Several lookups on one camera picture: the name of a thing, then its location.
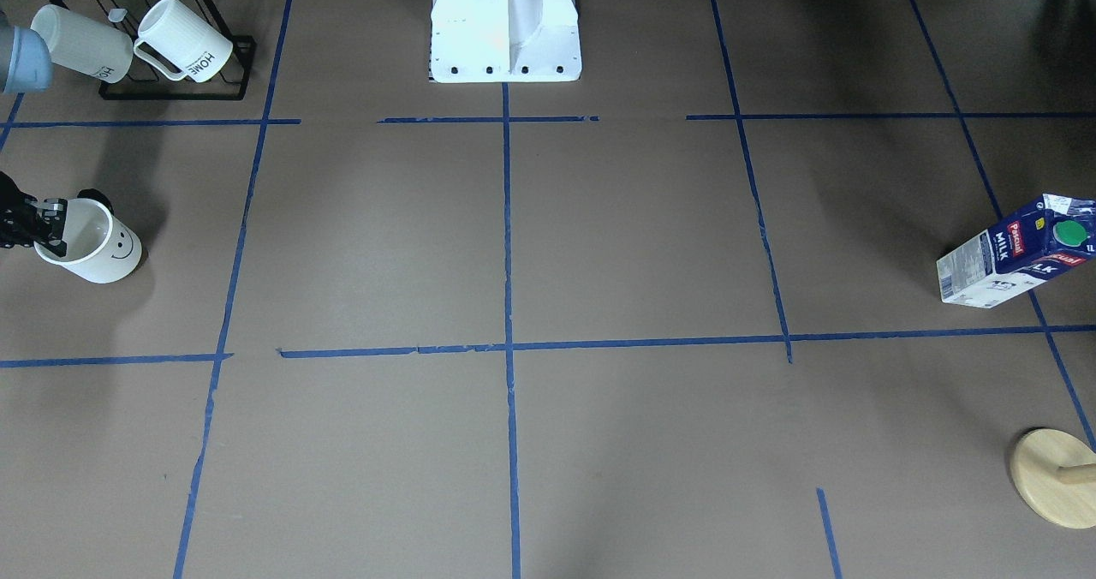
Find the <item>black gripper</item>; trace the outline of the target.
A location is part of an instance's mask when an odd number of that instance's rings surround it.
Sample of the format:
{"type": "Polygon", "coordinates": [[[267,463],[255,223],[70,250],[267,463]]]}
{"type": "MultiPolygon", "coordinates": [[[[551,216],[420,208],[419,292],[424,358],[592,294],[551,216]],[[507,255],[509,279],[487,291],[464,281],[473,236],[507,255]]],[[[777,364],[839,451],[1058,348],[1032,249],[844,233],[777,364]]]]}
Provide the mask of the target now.
{"type": "Polygon", "coordinates": [[[22,192],[10,175],[1,172],[1,248],[39,247],[65,258],[62,240],[69,200],[43,200],[22,192]]]}

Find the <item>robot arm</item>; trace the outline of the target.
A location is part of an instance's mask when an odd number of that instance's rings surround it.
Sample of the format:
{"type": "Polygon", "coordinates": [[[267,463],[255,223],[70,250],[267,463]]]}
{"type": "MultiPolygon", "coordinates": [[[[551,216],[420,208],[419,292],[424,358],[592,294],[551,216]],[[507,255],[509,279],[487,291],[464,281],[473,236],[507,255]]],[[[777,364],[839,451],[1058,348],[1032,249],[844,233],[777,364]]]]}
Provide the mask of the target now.
{"type": "MultiPolygon", "coordinates": [[[[35,30],[1,24],[1,87],[4,94],[47,90],[52,84],[52,55],[35,30]]],[[[68,202],[39,200],[23,192],[7,173],[1,173],[1,247],[39,246],[54,256],[65,256],[62,240],[68,202]]]]}

